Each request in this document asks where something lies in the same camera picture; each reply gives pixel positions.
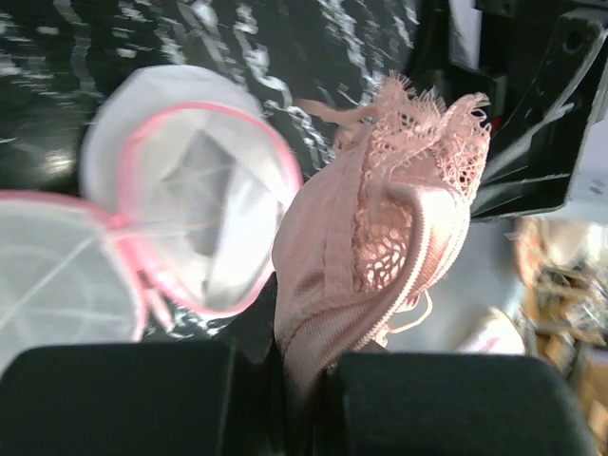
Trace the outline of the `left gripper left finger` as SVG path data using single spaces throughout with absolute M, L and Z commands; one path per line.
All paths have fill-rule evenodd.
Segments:
M 281 455 L 276 282 L 210 339 L 41 347 L 1 377 L 5 455 Z

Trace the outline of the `white mesh laundry bag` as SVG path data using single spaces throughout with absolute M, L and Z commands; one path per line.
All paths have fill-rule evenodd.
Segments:
M 57 345 L 143 338 L 175 302 L 245 311 L 273 272 L 302 183 L 244 88 L 199 66 L 129 76 L 85 135 L 79 198 L 1 194 L 1 363 Z

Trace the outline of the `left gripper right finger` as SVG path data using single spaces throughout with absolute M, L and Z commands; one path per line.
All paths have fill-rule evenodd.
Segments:
M 538 358 L 351 353 L 328 379 L 325 455 L 595 455 L 576 396 Z

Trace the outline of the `pink lace bra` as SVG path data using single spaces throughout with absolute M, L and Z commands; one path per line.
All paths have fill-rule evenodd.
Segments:
M 483 93 L 447 104 L 388 78 L 371 104 L 301 100 L 337 126 L 334 160 L 297 192 L 275 237 L 275 340 L 290 389 L 309 399 L 343 353 L 381 341 L 459 255 L 484 172 Z

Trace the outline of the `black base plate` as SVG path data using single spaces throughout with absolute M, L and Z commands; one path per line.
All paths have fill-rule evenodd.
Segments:
M 566 201 L 607 97 L 603 1 L 423 1 L 404 67 L 448 102 L 489 97 L 492 140 L 471 215 L 551 212 Z

